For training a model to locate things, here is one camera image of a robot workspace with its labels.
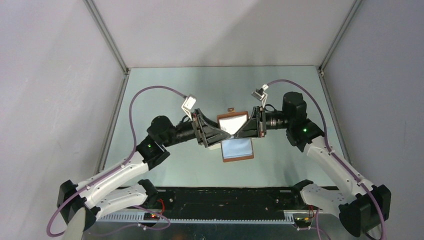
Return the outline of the brown leather card holder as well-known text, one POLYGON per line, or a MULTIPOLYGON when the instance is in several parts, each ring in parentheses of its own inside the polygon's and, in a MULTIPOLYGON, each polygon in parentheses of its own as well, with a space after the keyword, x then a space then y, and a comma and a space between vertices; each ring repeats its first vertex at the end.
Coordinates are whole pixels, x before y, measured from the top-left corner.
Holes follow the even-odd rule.
POLYGON ((221 130, 231 134, 231 138, 209 146, 209 150, 220 150, 224 163, 249 160, 254 158, 253 142, 250 138, 235 138, 235 133, 247 122, 247 111, 236 111, 234 107, 227 113, 217 115, 217 123, 221 130))

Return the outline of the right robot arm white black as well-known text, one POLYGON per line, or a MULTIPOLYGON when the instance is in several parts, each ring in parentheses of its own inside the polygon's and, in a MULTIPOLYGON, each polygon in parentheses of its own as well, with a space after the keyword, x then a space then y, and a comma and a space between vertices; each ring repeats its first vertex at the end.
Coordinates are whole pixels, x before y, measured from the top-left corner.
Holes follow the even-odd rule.
POLYGON ((282 109, 272 112, 265 109, 268 95, 264 90, 256 90, 252 95, 262 105, 253 108, 235 138, 263 138, 268 130, 285 129, 289 143, 314 160, 338 188, 327 190, 311 180, 303 180, 292 187, 291 204, 297 209, 312 205, 328 212, 354 237, 381 226, 381 238, 385 238, 391 191, 385 185, 376 186, 336 154, 325 132, 307 117, 303 95, 293 91, 285 93, 282 109))

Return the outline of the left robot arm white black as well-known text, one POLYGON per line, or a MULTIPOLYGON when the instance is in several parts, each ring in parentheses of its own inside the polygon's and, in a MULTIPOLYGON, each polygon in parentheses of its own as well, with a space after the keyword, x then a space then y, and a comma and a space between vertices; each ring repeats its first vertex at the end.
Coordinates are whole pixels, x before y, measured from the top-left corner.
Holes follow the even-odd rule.
POLYGON ((85 181, 62 183, 57 208, 67 224, 78 210, 84 209, 85 230, 104 215, 123 208, 140 205, 153 208, 158 202, 158 194, 149 180, 142 179, 132 187, 121 186, 164 162, 170 156, 166 147, 195 139, 207 148, 230 137, 230 133, 205 117, 198 108, 191 114, 190 121, 178 125, 173 125, 167 116, 159 115, 147 128, 146 138, 127 158, 85 181))

